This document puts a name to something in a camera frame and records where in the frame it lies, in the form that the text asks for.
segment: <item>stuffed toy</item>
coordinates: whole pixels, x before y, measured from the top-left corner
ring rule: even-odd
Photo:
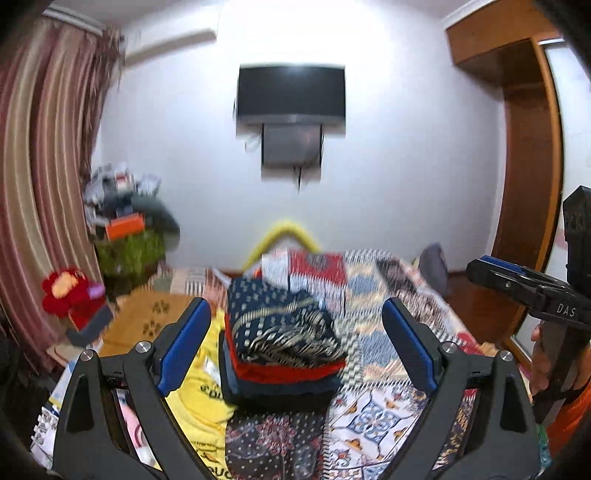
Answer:
[[[105,288],[88,280],[76,267],[52,272],[41,284],[46,293],[43,309],[62,318],[69,316],[82,330],[105,305]]]

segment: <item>orange box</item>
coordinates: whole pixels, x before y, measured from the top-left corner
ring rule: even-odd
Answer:
[[[105,229],[107,231],[107,238],[112,242],[118,238],[143,232],[145,228],[144,217],[139,213],[132,213],[131,215],[112,220]]]

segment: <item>black tv screen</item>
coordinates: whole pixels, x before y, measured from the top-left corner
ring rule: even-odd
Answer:
[[[345,68],[242,66],[236,116],[247,124],[345,121]]]

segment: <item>paw print pattern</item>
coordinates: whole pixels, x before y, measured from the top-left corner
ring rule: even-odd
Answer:
[[[158,313],[158,314],[168,313],[169,310],[170,310],[170,303],[167,303],[164,300],[157,301],[154,303],[154,305],[152,305],[152,312],[153,313]]]
[[[160,330],[162,330],[162,326],[159,323],[150,320],[149,323],[144,323],[144,330],[142,333],[148,335],[150,338],[154,338],[160,333]]]

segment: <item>blue gripper pad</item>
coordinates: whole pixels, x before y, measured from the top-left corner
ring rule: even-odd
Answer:
[[[431,397],[437,391],[438,380],[434,356],[439,357],[439,353],[436,350],[433,352],[432,347],[439,345],[439,341],[428,326],[417,322],[410,315],[399,299],[389,299],[384,303],[382,323],[414,387]],[[429,340],[431,353],[423,345],[415,331],[415,329],[418,330],[422,327],[428,330],[428,332],[421,331],[421,335]]]
[[[507,270],[511,270],[515,273],[523,273],[523,270],[519,265],[515,265],[514,263],[509,263],[504,260],[500,260],[499,258],[490,257],[485,255],[484,257],[480,258],[483,262],[491,263],[496,265],[497,267],[506,268]]]
[[[176,334],[172,345],[164,352],[160,360],[160,381],[158,390],[163,397],[168,396],[170,392],[178,389],[183,383],[185,375],[197,355],[197,350],[203,342],[207,330],[211,325],[212,312],[209,303],[203,299],[193,299],[187,309],[175,323],[167,325],[160,336],[168,333]]]

